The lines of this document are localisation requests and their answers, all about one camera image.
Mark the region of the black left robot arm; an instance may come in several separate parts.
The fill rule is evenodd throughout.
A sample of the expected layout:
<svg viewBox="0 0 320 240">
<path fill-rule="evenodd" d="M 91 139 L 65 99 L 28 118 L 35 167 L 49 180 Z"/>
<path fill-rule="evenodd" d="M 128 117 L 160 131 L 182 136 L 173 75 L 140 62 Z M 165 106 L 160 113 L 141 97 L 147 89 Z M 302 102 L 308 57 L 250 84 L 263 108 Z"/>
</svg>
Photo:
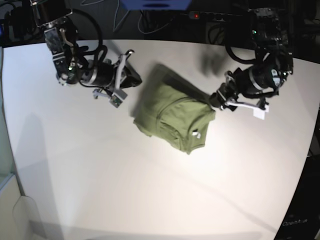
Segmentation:
<svg viewBox="0 0 320 240">
<path fill-rule="evenodd" d="M 225 33 L 224 46 L 228 55 L 249 67 L 225 72 L 225 82 L 209 97 L 212 108 L 233 112 L 244 107 L 265 112 L 269 105 L 267 99 L 279 95 L 280 88 L 293 74 L 290 26 L 282 21 L 279 10 L 270 7 L 249 9 L 248 16 L 255 57 L 238 57 L 231 48 L 231 35 Z"/>
</svg>

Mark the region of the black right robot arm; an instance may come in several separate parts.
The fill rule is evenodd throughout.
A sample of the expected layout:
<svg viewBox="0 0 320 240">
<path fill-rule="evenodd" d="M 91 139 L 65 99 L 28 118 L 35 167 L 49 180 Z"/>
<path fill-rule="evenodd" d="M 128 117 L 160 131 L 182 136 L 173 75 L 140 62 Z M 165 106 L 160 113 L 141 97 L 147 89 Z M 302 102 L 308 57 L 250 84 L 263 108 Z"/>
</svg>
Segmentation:
<svg viewBox="0 0 320 240">
<path fill-rule="evenodd" d="M 32 0 L 30 6 L 36 26 L 43 32 L 52 54 L 61 85 L 80 84 L 85 88 L 112 92 L 142 83 L 141 77 L 127 65 L 128 58 L 134 53 L 132 49 L 121 54 L 116 62 L 106 58 L 109 49 L 103 43 L 99 24 L 91 15 L 67 8 L 63 0 Z M 87 45 L 78 45 L 78 29 L 70 19 L 72 14 L 81 15 L 92 23 L 98 40 L 94 50 L 89 50 Z"/>
</svg>

